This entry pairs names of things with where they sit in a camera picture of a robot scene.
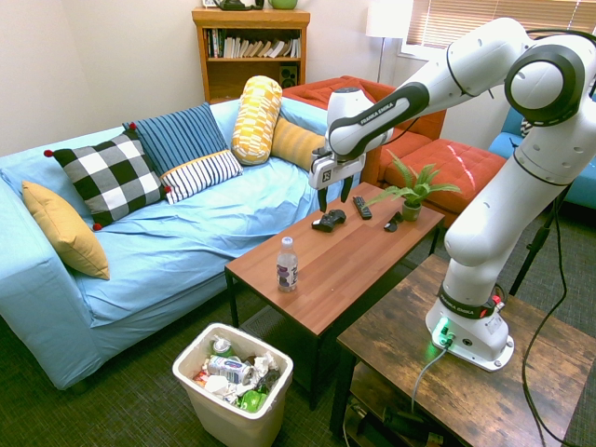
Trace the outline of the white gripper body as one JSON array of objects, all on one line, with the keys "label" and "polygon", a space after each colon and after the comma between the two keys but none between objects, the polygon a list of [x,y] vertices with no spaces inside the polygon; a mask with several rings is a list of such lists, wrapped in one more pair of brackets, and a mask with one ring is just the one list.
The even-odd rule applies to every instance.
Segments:
[{"label": "white gripper body", "polygon": [[363,170],[365,158],[361,155],[353,160],[341,161],[333,151],[316,149],[311,154],[309,185],[321,190],[340,181],[351,183],[351,178]]}]

